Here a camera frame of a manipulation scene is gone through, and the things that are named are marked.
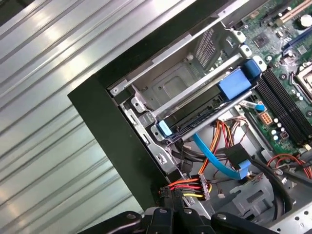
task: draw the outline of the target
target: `corrugated metal surface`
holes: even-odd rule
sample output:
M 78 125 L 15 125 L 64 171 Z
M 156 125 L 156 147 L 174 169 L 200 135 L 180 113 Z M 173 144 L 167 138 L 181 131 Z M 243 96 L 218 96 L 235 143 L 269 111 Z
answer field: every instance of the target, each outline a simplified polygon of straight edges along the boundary
M 194 1 L 37 0 L 0 28 L 0 233 L 140 212 L 67 95 Z

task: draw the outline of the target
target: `expansion slot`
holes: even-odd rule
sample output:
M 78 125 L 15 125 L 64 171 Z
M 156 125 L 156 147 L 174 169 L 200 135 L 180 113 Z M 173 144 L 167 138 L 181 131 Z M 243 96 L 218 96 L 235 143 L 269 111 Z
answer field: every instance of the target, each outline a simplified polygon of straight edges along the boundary
M 258 90 L 276 117 L 281 120 L 291 138 L 298 144 L 310 142 L 312 126 L 274 73 L 269 69 L 263 73 L 262 79 Z
M 308 30 L 306 30 L 304 33 L 300 34 L 299 36 L 297 36 L 295 39 L 293 39 L 292 41 L 288 42 L 283 49 L 283 56 L 285 56 L 288 51 L 296 46 L 298 43 L 302 42 L 305 38 L 307 38 L 309 35 L 312 34 L 312 28 L 309 28 Z
M 282 26 L 284 23 L 286 23 L 290 19 L 294 18 L 296 15 L 298 15 L 300 12 L 304 11 L 305 9 L 307 9 L 311 5 L 312 5 L 312 0 L 305 0 L 303 3 L 298 5 L 293 10 L 291 10 L 288 13 L 286 13 L 282 17 L 278 18 L 276 20 L 277 26 L 279 26 L 279 27 Z
M 265 23 L 268 19 L 275 17 L 278 13 L 283 12 L 291 1 L 292 0 L 284 0 L 283 3 L 277 5 L 274 9 L 269 11 L 262 19 L 262 23 Z

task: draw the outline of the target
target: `ram slot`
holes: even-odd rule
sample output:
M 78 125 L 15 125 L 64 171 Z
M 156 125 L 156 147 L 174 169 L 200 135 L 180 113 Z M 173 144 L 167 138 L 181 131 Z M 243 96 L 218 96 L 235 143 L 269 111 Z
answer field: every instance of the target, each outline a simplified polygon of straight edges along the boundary
M 297 107 L 295 102 L 286 92 L 282 84 L 278 81 L 275 74 L 271 69 L 268 69 L 263 73 L 264 81 L 269 86 L 269 88 L 276 94 L 279 98 L 281 104 L 288 110 L 289 115 L 295 121 L 296 125 L 298 125 L 301 132 L 307 137 L 311 138 L 312 136 L 312 126 L 309 121 L 304 117 L 300 109 Z
M 291 139 L 297 144 L 305 142 L 307 140 L 305 136 L 300 133 L 294 121 L 289 117 L 286 109 L 280 104 L 278 99 L 263 80 L 259 81 L 256 91 L 260 94 L 268 109 L 279 118 Z

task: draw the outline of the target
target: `chip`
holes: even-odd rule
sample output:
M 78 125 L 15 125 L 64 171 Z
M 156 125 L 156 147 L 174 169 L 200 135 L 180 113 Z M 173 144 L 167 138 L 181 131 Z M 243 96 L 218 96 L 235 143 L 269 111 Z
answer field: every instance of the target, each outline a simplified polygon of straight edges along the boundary
M 270 39 L 265 33 L 260 33 L 253 39 L 253 41 L 258 46 L 258 48 L 261 49 L 270 42 Z

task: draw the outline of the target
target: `ventilation grille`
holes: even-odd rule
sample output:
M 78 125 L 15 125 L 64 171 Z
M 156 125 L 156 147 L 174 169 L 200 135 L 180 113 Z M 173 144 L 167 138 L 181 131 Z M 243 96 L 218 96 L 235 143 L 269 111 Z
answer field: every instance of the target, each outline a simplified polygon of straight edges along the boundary
M 214 34 L 214 30 L 210 29 L 209 31 L 206 31 L 200 40 L 199 45 L 196 48 L 196 54 L 195 57 L 198 59 L 200 64 L 205 69 L 209 60 L 214 55 L 215 52 L 215 46 L 214 42 L 212 40 Z

